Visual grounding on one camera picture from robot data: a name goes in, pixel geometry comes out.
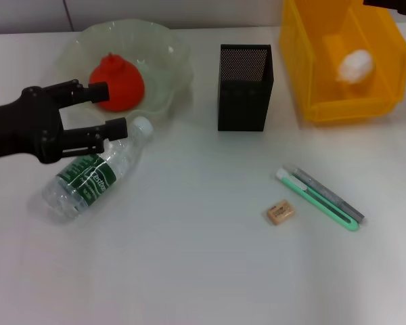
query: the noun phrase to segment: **green bottle label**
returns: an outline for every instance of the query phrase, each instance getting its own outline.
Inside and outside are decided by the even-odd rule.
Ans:
[[[75,159],[57,174],[92,205],[115,181],[107,162],[96,154]]]

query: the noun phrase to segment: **gray wall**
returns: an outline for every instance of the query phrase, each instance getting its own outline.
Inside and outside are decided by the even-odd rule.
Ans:
[[[108,20],[141,18],[172,28],[273,26],[282,0],[66,0],[75,30]],[[392,13],[396,21],[406,17]],[[70,31],[63,0],[0,0],[0,33]]]

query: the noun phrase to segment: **yellow storage box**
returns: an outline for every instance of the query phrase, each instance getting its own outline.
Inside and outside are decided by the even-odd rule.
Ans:
[[[363,0],[285,0],[281,52],[296,100],[313,122],[371,118],[403,100],[406,42],[388,10]],[[343,59],[358,49],[375,61],[357,85],[337,81]]]

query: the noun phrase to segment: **plastic water bottle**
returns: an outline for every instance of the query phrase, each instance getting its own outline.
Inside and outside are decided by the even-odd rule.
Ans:
[[[153,131],[148,119],[137,117],[128,128],[128,138],[106,143],[102,154],[75,159],[47,184],[43,198],[59,215],[78,217],[125,176]]]

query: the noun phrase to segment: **red object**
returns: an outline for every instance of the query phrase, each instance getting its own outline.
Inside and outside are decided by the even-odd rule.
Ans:
[[[108,54],[91,73],[89,82],[107,82],[110,100],[98,103],[112,112],[130,110],[144,97],[144,82],[134,65],[121,56]]]

